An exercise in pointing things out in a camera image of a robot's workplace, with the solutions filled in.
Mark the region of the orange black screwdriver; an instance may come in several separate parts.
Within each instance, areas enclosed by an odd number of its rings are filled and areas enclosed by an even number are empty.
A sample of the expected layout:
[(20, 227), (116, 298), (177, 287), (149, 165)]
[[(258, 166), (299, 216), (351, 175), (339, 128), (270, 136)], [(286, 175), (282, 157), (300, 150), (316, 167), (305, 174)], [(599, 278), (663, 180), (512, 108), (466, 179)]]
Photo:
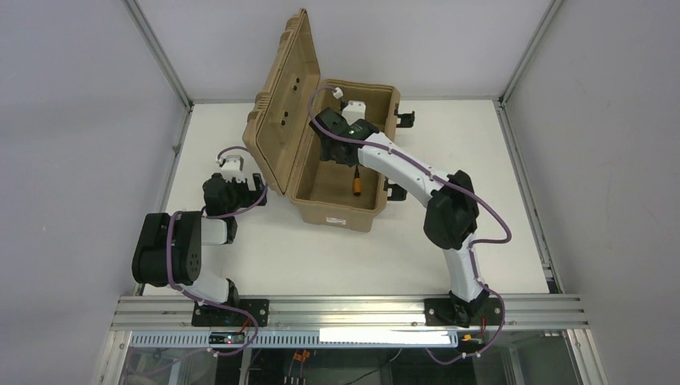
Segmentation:
[(353, 179), (352, 189), (353, 189), (353, 194), (356, 197), (360, 197), (362, 195), (362, 182), (361, 182), (361, 176), (360, 176), (360, 171), (359, 171), (358, 166), (354, 167), (354, 179)]

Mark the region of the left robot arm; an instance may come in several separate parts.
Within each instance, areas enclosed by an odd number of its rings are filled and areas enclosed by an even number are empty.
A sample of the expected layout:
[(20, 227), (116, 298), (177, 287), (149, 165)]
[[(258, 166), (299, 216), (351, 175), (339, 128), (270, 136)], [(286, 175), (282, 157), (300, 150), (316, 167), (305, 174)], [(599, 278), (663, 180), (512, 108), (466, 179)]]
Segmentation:
[(200, 305), (217, 303), (239, 308), (236, 284), (203, 266), (202, 248), (235, 241), (236, 216), (267, 203), (268, 185), (259, 173), (254, 188), (241, 176), (219, 172), (202, 184), (204, 208), (178, 213), (149, 213), (132, 258), (132, 275), (139, 284), (169, 286)]

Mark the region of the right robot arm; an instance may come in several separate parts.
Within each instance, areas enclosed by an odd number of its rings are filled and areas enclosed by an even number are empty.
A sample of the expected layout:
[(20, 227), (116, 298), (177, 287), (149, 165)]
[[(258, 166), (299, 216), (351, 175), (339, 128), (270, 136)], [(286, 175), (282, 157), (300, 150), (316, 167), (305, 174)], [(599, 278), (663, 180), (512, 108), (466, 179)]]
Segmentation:
[(480, 211), (470, 176), (441, 174), (367, 120), (349, 123), (330, 107), (313, 116), (310, 126), (321, 141), (322, 160), (379, 172), (426, 209), (423, 231), (443, 251), (451, 281), (449, 303), (435, 316), (445, 325), (468, 327), (489, 296), (472, 251)]

